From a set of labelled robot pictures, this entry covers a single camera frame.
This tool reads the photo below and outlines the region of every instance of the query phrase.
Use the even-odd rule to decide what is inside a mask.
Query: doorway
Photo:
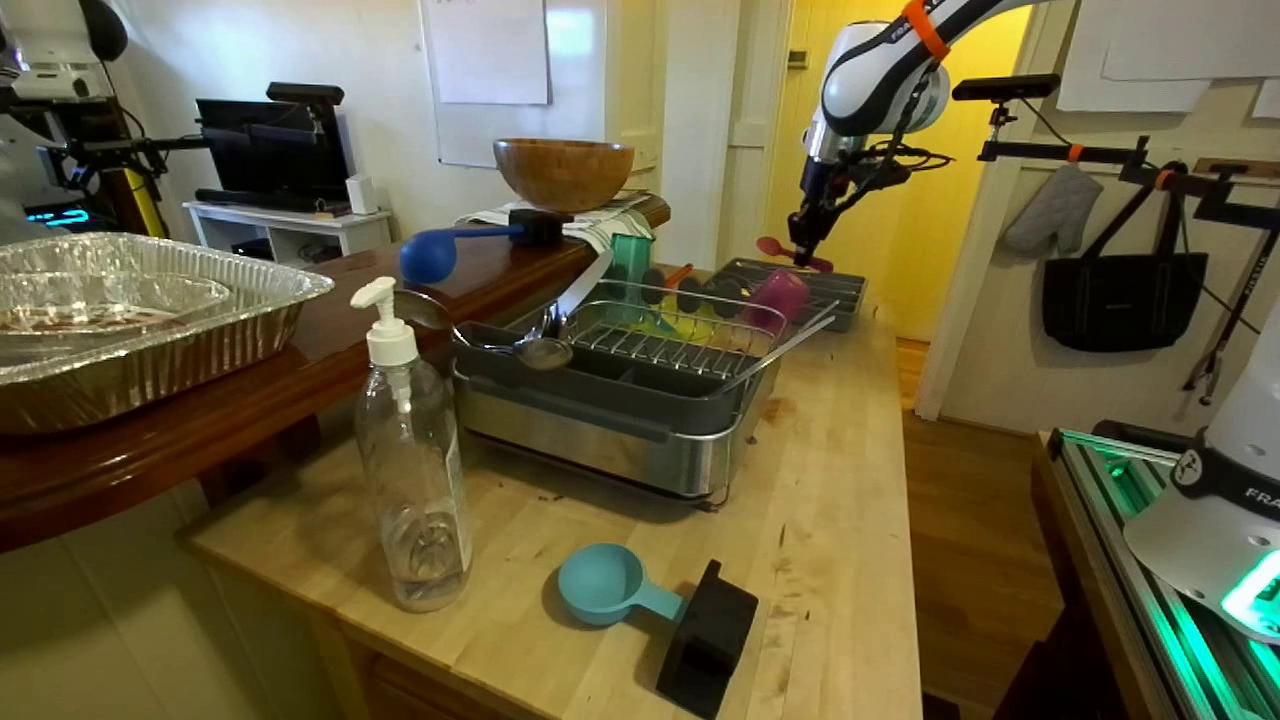
[[[764,230],[789,230],[796,214],[802,148],[801,137],[819,97],[826,44],[848,19],[890,19],[905,0],[796,0],[789,14],[789,72],[776,93],[773,143],[769,143],[769,204]],[[1031,10],[1000,14],[954,42],[942,59],[950,83],[973,75],[1011,75]],[[819,257],[834,273],[862,275],[862,305],[890,317],[900,339],[929,349],[942,292],[950,284],[966,209],[983,166],[975,161],[987,142],[987,103],[947,103],[942,115],[911,131],[908,143],[950,157],[947,167],[915,174],[908,185],[870,193],[840,216]]]

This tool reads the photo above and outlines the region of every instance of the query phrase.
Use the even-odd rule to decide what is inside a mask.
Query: wooden countertop
[[[458,246],[433,302],[450,319],[510,317],[560,292],[590,257],[589,246]],[[346,302],[362,279],[395,275],[395,247],[315,273],[336,287],[305,305],[283,351],[94,430],[0,438],[0,552],[124,513],[351,401],[366,375],[372,314]],[[445,333],[419,333],[419,344],[445,349]]]
[[[210,513],[187,544],[344,642],[533,715],[684,715],[651,691],[668,629],[576,629],[550,585],[562,555],[628,544],[678,596],[720,560],[758,596],[723,715],[919,715],[900,391],[870,319],[782,359],[720,513],[475,446],[468,510],[468,587],[426,615],[382,593],[351,441]]]

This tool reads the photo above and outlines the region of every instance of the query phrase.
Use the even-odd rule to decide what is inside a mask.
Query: wooden floor
[[[929,344],[900,339],[924,691],[993,715],[1059,596],[1035,530],[1035,441],[911,411]]]

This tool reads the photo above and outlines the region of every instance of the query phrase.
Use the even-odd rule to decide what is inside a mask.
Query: butcher block counter
[[[678,596],[720,560],[758,600],[720,715],[919,715],[900,391],[876,319],[782,357],[717,513],[475,441],[462,467],[475,555],[439,614],[389,600],[346,438],[187,544],[310,622],[344,715],[687,715],[657,691],[663,622],[562,615],[557,565],[583,544],[628,544]]]

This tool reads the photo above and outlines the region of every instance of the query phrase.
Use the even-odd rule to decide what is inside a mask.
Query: cabinet
[[[203,247],[266,257],[281,264],[318,264],[333,257],[391,246],[391,214],[274,214],[234,204],[185,204]]]

